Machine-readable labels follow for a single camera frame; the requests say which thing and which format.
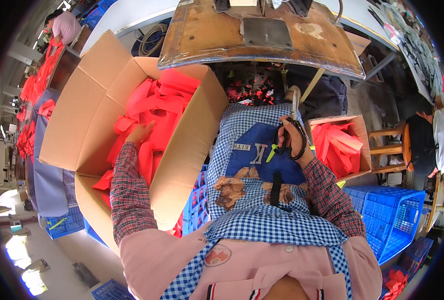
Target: small cardboard box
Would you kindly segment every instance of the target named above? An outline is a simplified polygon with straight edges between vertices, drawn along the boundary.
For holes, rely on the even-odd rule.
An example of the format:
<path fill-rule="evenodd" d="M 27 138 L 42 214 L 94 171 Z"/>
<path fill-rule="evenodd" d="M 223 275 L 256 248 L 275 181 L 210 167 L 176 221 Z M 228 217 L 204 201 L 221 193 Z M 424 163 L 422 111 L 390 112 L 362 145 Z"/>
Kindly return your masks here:
<path fill-rule="evenodd" d="M 350 135 L 357 136 L 362 142 L 362 148 L 360 149 L 360 171 L 357 173 L 350 173 L 349 175 L 344 177 L 337 178 L 337 182 L 356 178 L 372 172 L 372 161 L 370 158 L 369 139 L 367 137 L 366 125 L 364 123 L 364 118 L 362 117 L 362 115 L 325 117 L 325 118 L 322 117 L 306 121 L 304 123 L 304 126 L 307 131 L 307 136 L 309 137 L 311 145 L 314 145 L 314 140 L 312 139 L 311 126 L 320 125 L 328 122 L 335 125 L 354 123 L 352 125 L 349 125 L 347 132 Z"/>
<path fill-rule="evenodd" d="M 157 58 L 132 57 L 111 31 L 87 51 L 57 101 L 45 132 L 40 161 L 75 171 L 80 211 L 117 254 L 111 210 L 92 186 L 112 169 L 107 156 L 118 135 L 113 125 L 126 113 L 132 94 L 147 78 L 159 79 Z M 197 180 L 228 106 L 213 72 L 204 65 L 177 68 L 199 79 L 189 105 L 164 152 L 150 186 L 151 207 L 160 230 L 177 222 Z"/>
<path fill-rule="evenodd" d="M 355 35 L 347 31 L 345 31 L 345 35 L 347 35 L 347 37 L 350 40 L 350 43 L 352 44 L 352 47 L 354 47 L 357 57 L 359 57 L 363 53 L 363 51 L 367 48 L 367 46 L 370 44 L 369 39 L 363 38 L 359 35 Z"/>

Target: ceiling light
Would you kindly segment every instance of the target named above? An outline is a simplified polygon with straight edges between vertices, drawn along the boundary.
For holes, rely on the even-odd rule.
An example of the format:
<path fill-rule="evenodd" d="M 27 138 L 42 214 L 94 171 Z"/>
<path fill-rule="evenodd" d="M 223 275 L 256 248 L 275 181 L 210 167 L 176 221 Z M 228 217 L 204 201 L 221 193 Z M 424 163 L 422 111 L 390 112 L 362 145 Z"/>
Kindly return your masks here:
<path fill-rule="evenodd" d="M 3 135 L 3 138 L 4 138 L 4 139 L 6 139 L 6 138 L 7 138 L 7 136 L 5 135 L 5 132 L 3 132 L 3 126 L 2 126 L 2 125 L 0 125 L 0 130 L 2 130 L 2 135 Z"/>

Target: plaid sleeve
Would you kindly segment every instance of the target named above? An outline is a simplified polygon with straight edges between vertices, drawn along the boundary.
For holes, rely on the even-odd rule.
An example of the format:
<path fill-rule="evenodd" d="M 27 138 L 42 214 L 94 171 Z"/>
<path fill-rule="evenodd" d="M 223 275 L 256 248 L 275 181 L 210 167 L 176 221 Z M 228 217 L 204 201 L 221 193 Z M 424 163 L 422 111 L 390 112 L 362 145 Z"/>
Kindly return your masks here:
<path fill-rule="evenodd" d="M 137 170 L 137 147 L 125 143 L 115 162 L 110 190 L 113 237 L 117 245 L 126 235 L 144 229 L 157 229 L 150 209 L 148 187 Z"/>
<path fill-rule="evenodd" d="M 313 159 L 304 169 L 308 180 L 308 194 L 321 217 L 340 228 L 348 237 L 366 237 L 360 214 L 354 210 L 350 196 L 335 183 L 334 173 Z"/>

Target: metal plate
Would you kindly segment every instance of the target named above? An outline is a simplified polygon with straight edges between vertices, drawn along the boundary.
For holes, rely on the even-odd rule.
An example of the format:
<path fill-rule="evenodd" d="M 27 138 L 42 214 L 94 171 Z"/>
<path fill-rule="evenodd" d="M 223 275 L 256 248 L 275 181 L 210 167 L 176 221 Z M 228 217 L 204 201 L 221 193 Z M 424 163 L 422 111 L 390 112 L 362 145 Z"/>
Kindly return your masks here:
<path fill-rule="evenodd" d="M 245 45 L 292 48 L 289 29 L 282 20 L 244 18 Z"/>

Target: logo patch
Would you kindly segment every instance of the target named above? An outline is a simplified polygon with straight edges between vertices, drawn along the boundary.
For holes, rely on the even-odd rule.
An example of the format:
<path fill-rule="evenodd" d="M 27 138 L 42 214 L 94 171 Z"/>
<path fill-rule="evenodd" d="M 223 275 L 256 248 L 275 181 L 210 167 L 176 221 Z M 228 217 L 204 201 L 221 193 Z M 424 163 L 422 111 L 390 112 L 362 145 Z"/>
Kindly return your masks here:
<path fill-rule="evenodd" d="M 204 264 L 215 267 L 226 263 L 232 256 L 232 251 L 224 245 L 215 245 L 205 256 Z"/>
<path fill-rule="evenodd" d="M 245 144 L 234 144 L 234 147 L 232 148 L 234 150 L 244 150 L 244 151 L 250 151 L 250 145 L 245 145 Z"/>

